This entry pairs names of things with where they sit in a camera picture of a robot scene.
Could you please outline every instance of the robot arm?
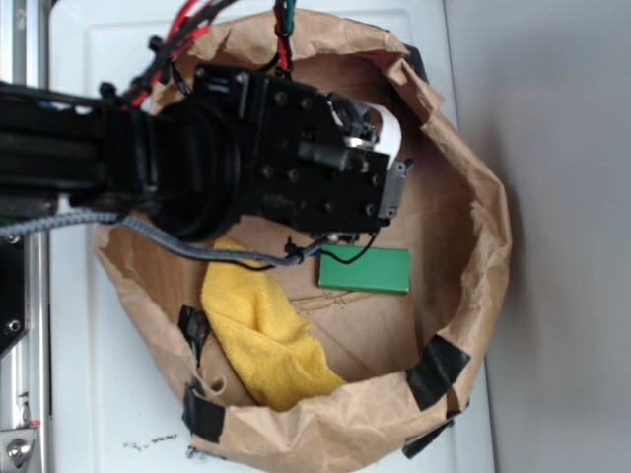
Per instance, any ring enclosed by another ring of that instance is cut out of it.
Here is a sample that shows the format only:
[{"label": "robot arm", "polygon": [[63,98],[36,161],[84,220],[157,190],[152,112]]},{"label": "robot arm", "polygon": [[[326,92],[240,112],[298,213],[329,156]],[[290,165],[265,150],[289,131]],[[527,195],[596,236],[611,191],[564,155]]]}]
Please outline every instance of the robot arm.
[{"label": "robot arm", "polygon": [[400,137],[386,110],[247,69],[200,66],[192,92],[156,116],[43,97],[0,87],[5,220],[53,214],[67,195],[192,241],[244,214],[313,235],[374,233],[396,215],[410,166],[377,151]]}]

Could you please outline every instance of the white surface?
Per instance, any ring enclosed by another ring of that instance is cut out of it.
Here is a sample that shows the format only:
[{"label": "white surface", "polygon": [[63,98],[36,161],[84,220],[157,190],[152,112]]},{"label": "white surface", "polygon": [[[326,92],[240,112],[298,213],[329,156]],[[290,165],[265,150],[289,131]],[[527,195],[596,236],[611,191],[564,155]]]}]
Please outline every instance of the white surface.
[{"label": "white surface", "polygon": [[[223,18],[272,3],[242,1]],[[86,95],[95,95],[103,80],[124,87],[151,57],[147,38],[164,34],[177,7],[173,0],[62,0],[51,21],[51,87]],[[445,112],[456,119],[442,2],[302,1],[301,7],[379,25],[419,45],[430,80],[447,97]],[[52,235],[55,471],[252,471],[209,456],[186,457],[189,435],[181,406],[120,307],[92,246],[88,228]],[[395,453],[366,471],[421,470],[493,472],[484,373],[454,429],[412,461]]]},{"label": "white surface", "polygon": [[497,469],[629,471],[631,2],[446,4],[460,129],[516,238],[487,361]]}]

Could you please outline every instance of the red wire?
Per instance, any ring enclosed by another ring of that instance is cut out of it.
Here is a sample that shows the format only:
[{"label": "red wire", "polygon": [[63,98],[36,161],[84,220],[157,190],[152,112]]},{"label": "red wire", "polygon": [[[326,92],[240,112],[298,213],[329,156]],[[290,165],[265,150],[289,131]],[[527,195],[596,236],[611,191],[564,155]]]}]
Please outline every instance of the red wire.
[{"label": "red wire", "polygon": [[[282,23],[280,20],[280,10],[276,7],[274,7],[274,16],[276,17],[276,31],[277,32],[282,32]],[[280,67],[281,69],[287,71],[289,70],[289,66],[290,66],[290,60],[289,60],[289,53],[287,51],[287,46],[285,44],[285,38],[284,37],[278,37],[278,55],[280,57]]]},{"label": "red wire", "polygon": [[191,8],[193,8],[193,5],[195,5],[196,2],[197,0],[187,0],[187,2],[182,5],[182,7],[179,9],[179,12],[177,12],[177,16],[175,16],[173,24],[171,25],[171,29],[169,30],[169,34],[167,35],[167,40],[170,40],[172,37],[174,37],[175,33],[177,33],[177,30],[179,30],[179,28],[186,20],[186,14],[190,11]]},{"label": "red wire", "polygon": [[[205,8],[205,7],[209,6],[214,1],[215,0],[209,0],[201,8]],[[169,35],[167,36],[167,41],[171,40],[175,36],[177,31],[181,28],[181,26],[186,22],[186,20],[188,19],[188,17],[186,15],[188,14],[188,12],[190,12],[190,10],[192,9],[192,7],[195,5],[196,2],[197,2],[197,0],[188,0],[179,9],[179,12],[177,12],[177,16],[175,17],[175,20],[174,20],[174,22],[173,22],[173,24],[171,26],[171,29],[169,30]],[[187,37],[185,37],[181,41],[181,43],[179,44],[179,48],[176,51],[173,52],[173,54],[171,55],[172,60],[175,60],[180,54],[182,54],[185,50],[190,48],[198,39],[200,39],[202,36],[207,34],[209,31],[210,31],[210,26],[209,25],[205,25],[203,27],[197,28],[196,30],[193,30]],[[154,77],[151,78],[151,81],[149,82],[149,86],[152,89],[158,83],[158,81],[160,80],[161,76],[162,76],[162,72],[158,72],[158,73],[156,73],[154,75]],[[131,105],[134,106],[134,107],[140,106],[142,104],[142,102],[145,101],[145,99],[147,97],[149,97],[150,94],[151,94],[150,91],[143,91],[142,93],[140,93],[138,95],[138,97],[136,97],[131,102]]]}]

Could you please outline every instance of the black wire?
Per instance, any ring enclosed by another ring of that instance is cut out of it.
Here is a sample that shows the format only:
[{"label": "black wire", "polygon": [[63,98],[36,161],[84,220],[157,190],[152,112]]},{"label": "black wire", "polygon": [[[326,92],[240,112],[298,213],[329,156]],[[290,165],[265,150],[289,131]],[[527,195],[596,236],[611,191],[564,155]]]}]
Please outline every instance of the black wire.
[{"label": "black wire", "polygon": [[177,67],[175,67],[175,63],[174,62],[171,63],[171,73],[174,76],[174,82],[177,85],[177,89],[183,95],[185,95],[185,96],[189,95],[190,92],[191,92],[190,87],[188,86],[188,84],[186,84],[186,81],[184,81],[184,78],[181,77],[181,74],[177,70]]},{"label": "black wire", "polygon": [[278,62],[278,59],[280,59],[280,55],[277,52],[276,54],[274,54],[274,57],[272,57],[271,61],[269,61],[264,66],[258,68],[258,72],[267,72],[267,71],[269,71],[272,67],[274,67],[276,65],[276,63]]},{"label": "black wire", "polygon": [[186,23],[184,23],[177,33],[175,33],[174,37],[158,49],[156,57],[145,72],[132,81],[131,90],[123,94],[122,100],[124,102],[131,103],[143,92],[143,90],[151,89],[152,78],[169,65],[172,61],[173,52],[181,47],[181,43],[188,37],[188,35],[195,31],[203,22],[207,21],[208,24],[211,24],[213,20],[215,20],[215,17],[217,17],[223,9],[229,7],[236,1],[237,0],[223,0],[218,3],[213,3],[212,5],[201,9]]},{"label": "black wire", "polygon": [[243,263],[242,261],[213,261],[213,263],[235,264],[237,266],[241,266],[242,268],[249,269],[250,271],[267,271],[269,269],[278,267],[275,264],[267,264],[265,266],[251,266],[247,263]]},{"label": "black wire", "polygon": [[373,246],[373,243],[375,242],[375,240],[377,239],[377,235],[379,234],[379,232],[375,232],[373,234],[373,236],[371,237],[370,241],[368,242],[368,244],[366,246],[364,246],[362,248],[362,250],[357,253],[355,256],[353,256],[351,259],[342,259],[339,256],[337,256],[334,253],[331,253],[330,251],[326,251],[325,249],[322,250],[322,254],[325,254],[326,256],[330,256],[331,258],[333,258],[335,261],[342,263],[342,264],[351,264],[354,263],[355,261],[357,261],[359,258],[361,258],[362,256],[364,256],[366,254],[366,252],[371,249],[371,246]]}]

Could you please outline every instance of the gray braided cable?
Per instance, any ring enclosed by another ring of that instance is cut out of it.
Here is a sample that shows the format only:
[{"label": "gray braided cable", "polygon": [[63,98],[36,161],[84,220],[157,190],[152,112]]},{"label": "gray braided cable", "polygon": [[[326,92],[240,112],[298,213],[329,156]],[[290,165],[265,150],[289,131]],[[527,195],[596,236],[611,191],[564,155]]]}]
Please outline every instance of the gray braided cable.
[{"label": "gray braided cable", "polygon": [[159,244],[174,254],[201,261],[252,260],[271,264],[273,266],[295,266],[300,264],[305,258],[320,251],[327,243],[326,238],[322,238],[304,248],[300,254],[290,255],[286,258],[280,258],[271,254],[258,253],[255,251],[207,248],[181,241],[167,232],[164,232],[163,230],[160,230],[134,216],[127,216],[121,221],[120,214],[115,212],[95,212],[92,210],[79,210],[6,225],[0,227],[0,238],[25,237],[30,234],[47,232],[61,227],[93,223],[121,223],[129,230],[150,239],[154,243]]},{"label": "gray braided cable", "polygon": [[164,232],[157,227],[148,224],[136,217],[125,217],[121,224],[126,228],[150,239],[166,248],[168,251],[189,259],[202,261],[243,261],[253,260],[274,266],[295,266],[305,258],[317,253],[325,244],[326,238],[319,239],[301,251],[301,254],[279,258],[271,254],[257,253],[255,251],[237,251],[231,249],[207,248],[185,243],[176,237]]},{"label": "gray braided cable", "polygon": [[0,238],[25,237],[38,232],[47,232],[60,227],[82,224],[113,224],[120,215],[115,212],[95,212],[92,210],[78,210],[64,214],[51,215],[38,219],[18,222],[0,227]]}]

